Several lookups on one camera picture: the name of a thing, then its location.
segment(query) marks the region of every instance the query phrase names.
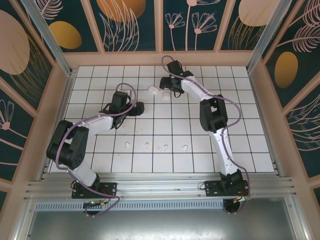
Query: wall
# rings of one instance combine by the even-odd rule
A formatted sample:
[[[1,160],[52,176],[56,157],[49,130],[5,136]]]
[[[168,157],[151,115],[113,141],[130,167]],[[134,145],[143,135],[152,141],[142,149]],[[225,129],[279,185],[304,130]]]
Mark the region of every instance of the wall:
[[[252,77],[284,175],[320,239],[320,2],[290,8]]]
[[[279,0],[43,2],[37,6],[73,67],[160,65],[165,53],[184,65],[244,66]]]
[[[0,3],[0,239],[42,165],[66,76],[15,1]]]

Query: white grid board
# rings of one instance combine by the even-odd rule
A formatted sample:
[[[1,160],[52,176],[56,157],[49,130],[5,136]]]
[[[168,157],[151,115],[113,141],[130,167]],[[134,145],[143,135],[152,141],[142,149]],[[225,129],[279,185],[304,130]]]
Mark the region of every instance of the white grid board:
[[[228,130],[234,160],[248,172],[274,172],[251,84],[244,66],[187,66],[213,94],[222,94],[242,110],[241,121]],[[199,104],[187,93],[164,99],[160,90],[168,74],[162,66],[80,66],[65,112],[78,122],[96,115],[110,103],[119,83],[129,83],[144,102],[141,116],[127,117],[122,126],[88,140],[85,161],[97,173],[218,173],[216,149],[199,120]],[[238,111],[226,102],[228,124]],[[59,172],[54,164],[50,172]]]

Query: grid tile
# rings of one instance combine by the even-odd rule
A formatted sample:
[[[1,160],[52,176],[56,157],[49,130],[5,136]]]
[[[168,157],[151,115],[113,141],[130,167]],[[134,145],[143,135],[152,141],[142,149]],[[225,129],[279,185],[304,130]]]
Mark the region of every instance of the grid tile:
[[[237,102],[243,119],[229,132],[230,146],[237,163],[249,172],[273,172],[268,146],[245,67],[187,66],[211,93]],[[116,86],[122,82],[138,89],[144,102],[141,116],[128,116],[118,130],[104,130],[88,139],[85,162],[99,172],[209,173],[219,172],[217,150],[202,129],[199,103],[187,93],[179,98],[171,93],[164,99],[159,88],[168,76],[162,66],[83,66],[79,68],[65,118],[78,122],[96,115],[111,103]],[[226,104],[228,124],[238,118],[232,104]],[[57,171],[51,164],[50,171]]]

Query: vent grille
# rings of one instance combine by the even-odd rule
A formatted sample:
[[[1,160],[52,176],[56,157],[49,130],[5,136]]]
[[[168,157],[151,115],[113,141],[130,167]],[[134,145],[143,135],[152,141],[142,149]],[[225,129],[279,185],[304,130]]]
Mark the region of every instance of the vent grille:
[[[221,209],[222,199],[210,200],[155,200],[155,201],[123,201],[116,204],[111,211],[127,210],[186,210],[186,209]],[[84,202],[38,202],[36,212],[75,212],[83,211]],[[88,211],[99,211],[110,207],[111,203],[94,206]]]

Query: gray floor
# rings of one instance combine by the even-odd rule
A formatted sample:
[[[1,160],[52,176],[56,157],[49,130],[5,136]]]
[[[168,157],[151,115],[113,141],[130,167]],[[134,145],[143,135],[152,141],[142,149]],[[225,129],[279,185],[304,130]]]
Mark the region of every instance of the gray floor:
[[[281,199],[254,199],[237,215],[222,210],[37,212],[31,240],[291,240]]]

